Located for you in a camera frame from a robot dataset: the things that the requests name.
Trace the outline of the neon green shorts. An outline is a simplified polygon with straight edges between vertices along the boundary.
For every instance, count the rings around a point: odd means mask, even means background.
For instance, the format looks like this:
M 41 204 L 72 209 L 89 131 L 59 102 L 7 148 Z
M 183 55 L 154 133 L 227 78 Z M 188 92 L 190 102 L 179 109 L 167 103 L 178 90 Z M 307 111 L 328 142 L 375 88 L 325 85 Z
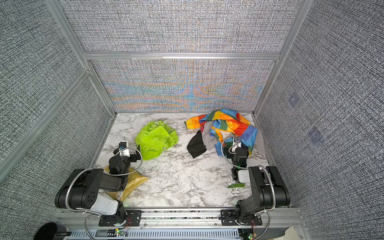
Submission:
M 178 142 L 179 136 L 176 130 L 164 121 L 149 122 L 135 138 L 144 161 L 159 157 L 164 150 L 168 150 Z

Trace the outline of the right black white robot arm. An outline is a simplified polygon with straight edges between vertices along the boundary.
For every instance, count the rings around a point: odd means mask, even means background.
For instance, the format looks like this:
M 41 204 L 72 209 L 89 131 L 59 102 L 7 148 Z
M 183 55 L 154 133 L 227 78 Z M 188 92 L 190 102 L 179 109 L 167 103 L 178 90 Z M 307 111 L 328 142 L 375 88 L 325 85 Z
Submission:
M 221 146 L 225 160 L 232 165 L 233 183 L 230 188 L 251 187 L 251 195 L 239 200 L 233 210 L 222 210 L 224 226 L 261 226 L 262 214 L 290 205 L 289 191 L 275 166 L 247 166 L 248 150 L 240 143 Z

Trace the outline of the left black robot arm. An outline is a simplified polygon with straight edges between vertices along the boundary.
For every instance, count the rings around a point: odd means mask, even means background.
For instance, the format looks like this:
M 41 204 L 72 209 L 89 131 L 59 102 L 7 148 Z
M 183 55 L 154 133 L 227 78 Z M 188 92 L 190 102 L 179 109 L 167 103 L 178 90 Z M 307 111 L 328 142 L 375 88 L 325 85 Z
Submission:
M 109 172 L 100 168 L 75 169 L 55 197 L 59 209 L 89 213 L 100 217 L 100 227 L 126 226 L 132 218 L 123 202 L 99 194 L 99 190 L 122 192 L 128 183 L 131 163 L 142 162 L 140 147 L 129 148 L 121 142 L 109 160 Z

